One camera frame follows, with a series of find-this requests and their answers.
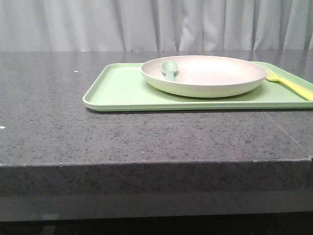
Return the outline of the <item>beige round plate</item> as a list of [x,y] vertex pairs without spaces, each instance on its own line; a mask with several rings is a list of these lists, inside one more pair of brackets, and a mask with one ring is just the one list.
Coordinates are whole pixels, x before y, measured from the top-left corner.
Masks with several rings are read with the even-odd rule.
[[[174,81],[166,80],[161,65],[178,64]],[[141,66],[141,74],[161,91],[187,97],[219,98],[244,94],[260,86],[267,70],[253,62],[220,56],[183,55],[157,58]]]

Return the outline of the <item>yellow plastic fork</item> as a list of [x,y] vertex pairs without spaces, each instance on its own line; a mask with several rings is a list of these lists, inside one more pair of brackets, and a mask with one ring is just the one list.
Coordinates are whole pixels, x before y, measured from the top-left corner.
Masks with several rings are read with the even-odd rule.
[[313,92],[306,89],[303,86],[300,86],[292,81],[287,80],[286,78],[279,77],[276,75],[274,72],[271,70],[268,70],[267,75],[266,75],[266,80],[269,82],[275,82],[275,83],[280,83],[283,86],[286,86],[293,92],[297,93],[299,96],[303,97],[304,99],[308,101],[313,100]]

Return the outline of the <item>light green plastic tray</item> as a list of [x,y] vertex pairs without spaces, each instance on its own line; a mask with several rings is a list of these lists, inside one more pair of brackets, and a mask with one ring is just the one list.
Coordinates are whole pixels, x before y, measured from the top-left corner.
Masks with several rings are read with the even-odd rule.
[[99,112],[313,108],[312,101],[267,80],[248,93],[232,97],[193,98],[169,94],[149,85],[140,67],[140,63],[106,66],[83,96],[84,105]]

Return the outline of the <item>teal plastic spoon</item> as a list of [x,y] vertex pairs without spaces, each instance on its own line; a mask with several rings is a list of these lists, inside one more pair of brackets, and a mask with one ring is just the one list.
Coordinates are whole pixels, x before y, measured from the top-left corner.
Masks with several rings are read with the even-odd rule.
[[178,73],[178,64],[175,61],[165,61],[161,65],[161,71],[168,81],[174,81]]

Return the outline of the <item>grey pleated curtain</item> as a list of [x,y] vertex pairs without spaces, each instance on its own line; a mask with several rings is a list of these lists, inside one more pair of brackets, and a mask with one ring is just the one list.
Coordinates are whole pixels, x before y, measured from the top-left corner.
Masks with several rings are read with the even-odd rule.
[[2,52],[312,49],[310,0],[3,0]]

